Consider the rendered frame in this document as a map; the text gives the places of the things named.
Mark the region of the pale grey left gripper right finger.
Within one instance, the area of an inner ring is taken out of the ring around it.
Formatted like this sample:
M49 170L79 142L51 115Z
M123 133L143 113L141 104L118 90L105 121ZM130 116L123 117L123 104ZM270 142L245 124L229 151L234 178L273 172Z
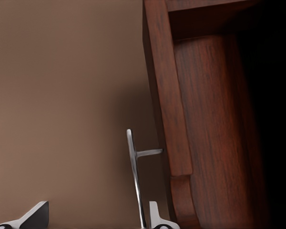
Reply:
M180 229L180 226L172 221L160 217L156 201L150 201L150 228L151 229Z

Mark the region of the dark red wooden drawer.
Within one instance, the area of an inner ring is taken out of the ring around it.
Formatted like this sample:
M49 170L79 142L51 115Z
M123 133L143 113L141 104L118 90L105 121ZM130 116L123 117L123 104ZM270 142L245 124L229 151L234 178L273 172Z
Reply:
M196 227L193 165L165 0L143 0L143 45L159 144L164 148L170 216L181 228Z

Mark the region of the dark red wooden drawer cabinet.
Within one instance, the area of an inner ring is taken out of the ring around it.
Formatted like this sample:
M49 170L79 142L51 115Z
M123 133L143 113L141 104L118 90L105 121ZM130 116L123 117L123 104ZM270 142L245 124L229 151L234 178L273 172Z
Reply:
M263 0L166 0L192 159L199 226L270 226L260 139L236 32Z

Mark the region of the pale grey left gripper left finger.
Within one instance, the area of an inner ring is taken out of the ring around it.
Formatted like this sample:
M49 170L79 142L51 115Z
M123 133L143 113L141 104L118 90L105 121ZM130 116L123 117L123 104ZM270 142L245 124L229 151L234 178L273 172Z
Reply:
M3 222L0 229L47 229L49 224L49 202L41 201L21 218Z

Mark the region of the silver metal drawer handle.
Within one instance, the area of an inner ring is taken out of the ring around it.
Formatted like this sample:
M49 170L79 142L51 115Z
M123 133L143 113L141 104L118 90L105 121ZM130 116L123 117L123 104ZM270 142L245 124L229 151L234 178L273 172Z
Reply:
M144 209L143 209L143 203L142 203L142 197L140 193L140 185L139 185L139 177L138 177L138 158L143 156L151 156L160 154L163 152L163 149L151 149L151 150L144 150L144 151L137 151L135 149L134 141L133 141L133 133L131 129L126 130L127 135L127 142L128 142L128 148L129 148L129 156L132 166L132 172L133 172L133 178L134 178L134 185L135 185L135 191L137 196L137 202L138 202L138 208L139 208L139 218L140 218L140 224L142 229L147 229L147 223L145 219Z

